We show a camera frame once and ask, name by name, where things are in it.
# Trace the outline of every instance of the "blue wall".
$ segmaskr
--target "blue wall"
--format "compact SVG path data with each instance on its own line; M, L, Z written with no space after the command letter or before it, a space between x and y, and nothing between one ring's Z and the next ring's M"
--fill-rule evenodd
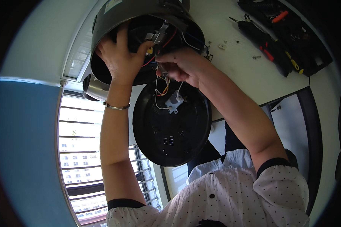
M77 226L56 169L59 88L0 81L0 180L25 226Z

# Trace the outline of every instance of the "label sticker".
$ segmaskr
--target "label sticker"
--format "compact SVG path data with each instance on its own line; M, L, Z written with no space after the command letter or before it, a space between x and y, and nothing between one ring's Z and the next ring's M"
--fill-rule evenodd
M109 11L112 7L116 6L117 4L123 2L123 0L110 0L105 7L105 13L107 13L107 11Z

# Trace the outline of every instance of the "white wire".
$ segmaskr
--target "white wire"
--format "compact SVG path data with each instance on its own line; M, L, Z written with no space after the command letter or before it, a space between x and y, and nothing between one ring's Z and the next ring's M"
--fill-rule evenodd
M189 44L189 43L187 43L187 41L186 41L186 38L184 37L184 34L183 34L183 32L182 32L182 36L183 36L183 40L184 40L184 42L188 45L188 46L190 46L190 47L192 47L192 48L195 48L194 46L192 46L191 44Z
M158 84L158 76L157 76L157 79L155 80L155 105L158 107L158 109L160 110L165 110L165 109L169 109L169 107L166 107L166 108L159 108L158 104L157 104L157 92L159 94L161 94L158 89L157 89L157 84Z
M184 81L182 81L181 86L179 86L179 88L178 88L178 91L177 91L177 100L178 100L179 90L181 89L183 82L184 82Z

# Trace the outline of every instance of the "black tool case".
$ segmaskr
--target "black tool case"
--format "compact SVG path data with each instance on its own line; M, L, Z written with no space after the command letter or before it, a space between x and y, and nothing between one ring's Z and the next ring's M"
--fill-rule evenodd
M298 59L300 69L296 71L309 77L332 62L331 55L318 36L295 12L281 2L239 0L238 4L272 30L277 39L287 46L290 54ZM272 23L272 20L283 11L288 11L288 14L281 21Z

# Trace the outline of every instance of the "white blouse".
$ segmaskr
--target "white blouse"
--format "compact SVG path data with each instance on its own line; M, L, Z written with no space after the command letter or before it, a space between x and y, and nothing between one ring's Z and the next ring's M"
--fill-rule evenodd
M195 167L187 182L160 212L148 205L109 209L108 226L194 227L202 219L230 227L309 225L308 186L298 170L272 165L257 178L245 149Z

